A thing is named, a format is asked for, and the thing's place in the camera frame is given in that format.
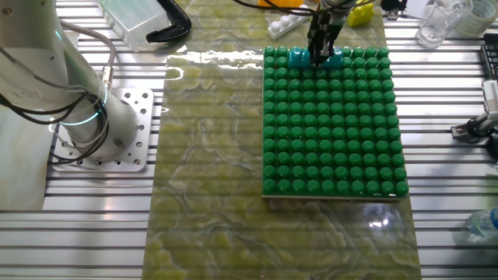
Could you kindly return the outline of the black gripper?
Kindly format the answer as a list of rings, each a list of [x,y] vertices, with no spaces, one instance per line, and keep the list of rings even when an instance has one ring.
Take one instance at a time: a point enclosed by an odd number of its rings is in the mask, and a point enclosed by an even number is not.
[[[344,22],[345,13],[338,10],[321,14],[315,13],[311,17],[307,36],[309,37],[308,51],[312,65],[321,65],[334,55],[333,42],[330,37],[339,35]]]

